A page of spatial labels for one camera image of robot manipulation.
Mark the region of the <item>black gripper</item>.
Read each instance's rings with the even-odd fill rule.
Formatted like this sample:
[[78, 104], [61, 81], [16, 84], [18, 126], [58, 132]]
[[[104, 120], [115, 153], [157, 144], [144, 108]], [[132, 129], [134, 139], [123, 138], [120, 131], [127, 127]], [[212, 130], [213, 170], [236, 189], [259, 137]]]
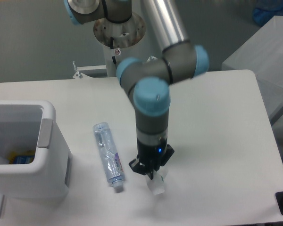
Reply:
[[129, 162], [129, 167], [133, 172], [148, 176], [154, 179], [154, 170], [165, 166], [175, 153], [171, 145], [166, 144], [166, 138], [159, 138], [157, 144], [144, 144], [137, 139], [138, 155], [137, 159]]

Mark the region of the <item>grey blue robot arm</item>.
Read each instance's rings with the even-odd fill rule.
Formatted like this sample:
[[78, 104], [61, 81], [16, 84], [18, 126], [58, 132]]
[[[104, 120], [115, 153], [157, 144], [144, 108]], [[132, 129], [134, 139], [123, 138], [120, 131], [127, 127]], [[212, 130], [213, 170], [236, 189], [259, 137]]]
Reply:
[[162, 57], [148, 62], [124, 55], [146, 32], [130, 0], [66, 0], [64, 4], [72, 23], [94, 22], [96, 39], [108, 48], [107, 72], [118, 78], [135, 110], [138, 153], [129, 166], [153, 179], [174, 153], [167, 142], [169, 87], [206, 73], [206, 50], [191, 44], [172, 0], [143, 3], [162, 52]]

